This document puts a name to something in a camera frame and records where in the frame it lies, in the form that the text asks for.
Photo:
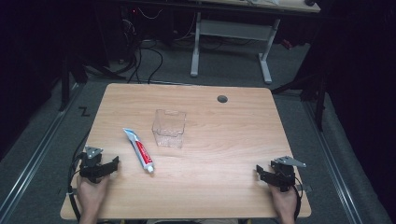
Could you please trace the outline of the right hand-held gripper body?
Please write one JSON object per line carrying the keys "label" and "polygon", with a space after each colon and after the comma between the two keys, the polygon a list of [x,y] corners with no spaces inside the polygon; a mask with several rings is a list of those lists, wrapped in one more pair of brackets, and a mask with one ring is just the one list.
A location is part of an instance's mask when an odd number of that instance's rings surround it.
{"label": "right hand-held gripper body", "polygon": [[306,163],[284,156],[272,160],[270,166],[274,171],[271,185],[278,187],[281,192],[286,192],[295,185],[294,168],[305,167]]}

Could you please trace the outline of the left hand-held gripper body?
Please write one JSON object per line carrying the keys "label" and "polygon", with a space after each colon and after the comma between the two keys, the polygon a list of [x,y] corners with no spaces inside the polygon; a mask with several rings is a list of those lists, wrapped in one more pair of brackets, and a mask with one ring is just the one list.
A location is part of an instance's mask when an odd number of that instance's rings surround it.
{"label": "left hand-held gripper body", "polygon": [[82,153],[79,174],[94,184],[100,183],[102,177],[106,175],[106,167],[101,163],[103,151],[99,147],[85,146],[85,151]]}

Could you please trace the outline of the person's left hand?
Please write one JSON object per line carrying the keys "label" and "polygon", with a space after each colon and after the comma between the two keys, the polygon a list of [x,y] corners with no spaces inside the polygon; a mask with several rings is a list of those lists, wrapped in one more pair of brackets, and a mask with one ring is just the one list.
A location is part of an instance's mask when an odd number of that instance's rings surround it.
{"label": "person's left hand", "polygon": [[102,177],[97,184],[86,177],[78,177],[78,201],[82,207],[83,217],[97,217],[106,197],[109,176]]}

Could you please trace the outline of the person's right hand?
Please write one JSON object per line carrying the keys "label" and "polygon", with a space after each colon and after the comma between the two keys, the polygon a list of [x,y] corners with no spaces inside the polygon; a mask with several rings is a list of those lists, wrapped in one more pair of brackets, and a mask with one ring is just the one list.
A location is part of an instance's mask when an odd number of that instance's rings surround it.
{"label": "person's right hand", "polygon": [[279,217],[293,217],[296,211],[297,196],[293,189],[281,192],[277,187],[269,185],[273,196],[275,210]]}

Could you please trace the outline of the white red toothpaste tube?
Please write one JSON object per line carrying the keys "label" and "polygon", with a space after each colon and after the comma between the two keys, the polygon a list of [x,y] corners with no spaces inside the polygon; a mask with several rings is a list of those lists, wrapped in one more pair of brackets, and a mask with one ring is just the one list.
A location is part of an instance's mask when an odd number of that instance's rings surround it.
{"label": "white red toothpaste tube", "polygon": [[152,158],[148,154],[138,135],[132,129],[124,128],[123,131],[126,133],[129,141],[131,142],[131,145],[133,146],[135,154],[139,159],[143,169],[149,174],[153,174],[154,165]]}

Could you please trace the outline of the clear plastic container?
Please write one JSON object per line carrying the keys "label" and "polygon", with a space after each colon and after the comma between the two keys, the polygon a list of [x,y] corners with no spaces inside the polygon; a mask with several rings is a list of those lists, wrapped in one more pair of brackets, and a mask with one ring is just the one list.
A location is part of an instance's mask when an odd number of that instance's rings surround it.
{"label": "clear plastic container", "polygon": [[152,132],[159,147],[182,148],[186,113],[175,110],[157,109]]}

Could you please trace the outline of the black metal stand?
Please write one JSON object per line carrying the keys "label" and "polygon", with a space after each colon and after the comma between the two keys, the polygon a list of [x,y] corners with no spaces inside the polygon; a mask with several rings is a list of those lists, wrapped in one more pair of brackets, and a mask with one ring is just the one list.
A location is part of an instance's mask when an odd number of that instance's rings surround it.
{"label": "black metal stand", "polygon": [[303,102],[315,101],[316,108],[314,111],[314,123],[317,128],[322,131],[322,117],[325,109],[325,93],[326,93],[327,75],[325,73],[317,73],[306,77],[295,78],[293,81],[271,90],[272,94],[279,94],[286,90],[301,89],[300,99]]}
{"label": "black metal stand", "polygon": [[88,80],[83,60],[77,54],[66,55],[62,60],[60,111],[65,111],[70,101],[70,77],[73,77],[77,84],[85,84]]}

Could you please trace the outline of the white-legged wooden desk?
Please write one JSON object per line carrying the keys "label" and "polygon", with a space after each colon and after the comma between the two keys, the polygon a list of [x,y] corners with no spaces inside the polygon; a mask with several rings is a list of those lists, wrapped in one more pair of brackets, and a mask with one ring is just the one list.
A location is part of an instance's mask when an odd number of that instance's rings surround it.
{"label": "white-legged wooden desk", "polygon": [[[289,10],[296,12],[319,13],[320,7],[317,0],[198,0],[201,6],[203,2],[221,3],[233,6],[270,8],[280,11]],[[191,58],[191,76],[197,77],[200,59],[200,37],[202,35],[239,38],[246,40],[264,41],[266,46],[263,52],[258,54],[262,69],[263,80],[266,84],[272,83],[268,68],[267,57],[272,47],[280,19],[275,19],[272,25],[244,24],[232,21],[214,21],[202,19],[201,13],[196,15],[194,49]]]}

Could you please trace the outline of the metal floor rail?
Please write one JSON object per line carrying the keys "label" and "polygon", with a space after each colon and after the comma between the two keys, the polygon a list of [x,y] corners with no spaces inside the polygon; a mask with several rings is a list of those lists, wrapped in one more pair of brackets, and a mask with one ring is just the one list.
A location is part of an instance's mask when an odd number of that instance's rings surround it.
{"label": "metal floor rail", "polygon": [[84,84],[73,84],[70,100],[61,105],[61,87],[40,108],[21,133],[6,157],[0,161],[0,224],[7,224],[22,195],[50,149],[70,105]]}
{"label": "metal floor rail", "polygon": [[324,133],[318,128],[315,121],[315,112],[310,103],[302,102],[303,108],[309,121],[313,126],[314,132],[320,144],[320,150],[323,154],[323,159],[325,161],[326,167],[328,169],[329,175],[332,179],[333,185],[337,192],[338,198],[344,208],[349,224],[363,224],[361,215],[354,203],[351,192],[344,180],[334,156],[331,152],[327,139]]}

